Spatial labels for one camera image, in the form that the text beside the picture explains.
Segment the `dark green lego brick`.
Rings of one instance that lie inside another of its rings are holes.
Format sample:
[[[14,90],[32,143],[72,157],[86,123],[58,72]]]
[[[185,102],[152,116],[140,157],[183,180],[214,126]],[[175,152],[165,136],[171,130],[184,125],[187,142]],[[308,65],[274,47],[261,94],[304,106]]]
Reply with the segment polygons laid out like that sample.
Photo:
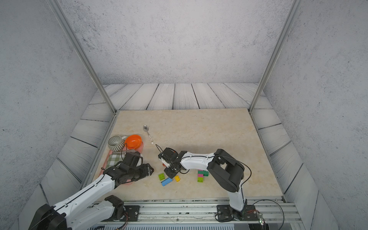
[[[198,175],[201,175],[201,176],[209,176],[209,172],[198,170]]]

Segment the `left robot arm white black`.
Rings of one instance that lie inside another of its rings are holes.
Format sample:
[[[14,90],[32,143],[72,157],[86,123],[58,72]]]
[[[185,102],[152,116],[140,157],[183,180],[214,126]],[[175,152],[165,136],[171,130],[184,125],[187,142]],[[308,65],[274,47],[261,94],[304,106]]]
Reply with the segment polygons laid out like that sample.
[[[98,198],[113,191],[120,185],[137,182],[151,176],[154,169],[143,163],[138,152],[126,153],[122,161],[104,170],[91,184],[84,189],[56,203],[45,204],[35,213],[30,224],[31,230],[84,230],[104,221],[123,221],[125,226],[129,215],[124,202],[110,195],[98,205],[90,205]]]

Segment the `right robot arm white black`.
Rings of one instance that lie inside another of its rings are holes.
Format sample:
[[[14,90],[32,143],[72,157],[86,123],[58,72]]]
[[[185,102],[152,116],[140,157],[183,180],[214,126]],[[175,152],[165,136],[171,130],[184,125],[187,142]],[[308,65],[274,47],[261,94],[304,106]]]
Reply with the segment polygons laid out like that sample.
[[[228,192],[231,216],[243,220],[246,201],[242,191],[244,165],[223,149],[215,153],[196,154],[188,151],[176,152],[166,148],[158,155],[166,166],[164,173],[173,179],[181,170],[197,169],[207,171],[217,183]]]

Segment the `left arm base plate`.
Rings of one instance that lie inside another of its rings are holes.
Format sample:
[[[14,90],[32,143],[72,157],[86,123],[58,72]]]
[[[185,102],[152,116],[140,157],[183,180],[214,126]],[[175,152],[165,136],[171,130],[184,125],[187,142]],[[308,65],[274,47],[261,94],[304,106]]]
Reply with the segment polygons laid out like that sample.
[[[116,208],[114,221],[135,222],[138,221],[140,206],[119,206]]]

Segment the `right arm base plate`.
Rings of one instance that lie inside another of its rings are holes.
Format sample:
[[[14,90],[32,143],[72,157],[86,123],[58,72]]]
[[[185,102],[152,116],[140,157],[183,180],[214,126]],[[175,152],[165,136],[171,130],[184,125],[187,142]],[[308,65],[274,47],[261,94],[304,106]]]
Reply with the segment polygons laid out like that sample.
[[[253,205],[245,204],[241,211],[231,208],[230,205],[217,205],[216,219],[218,222],[257,221],[259,217]]]

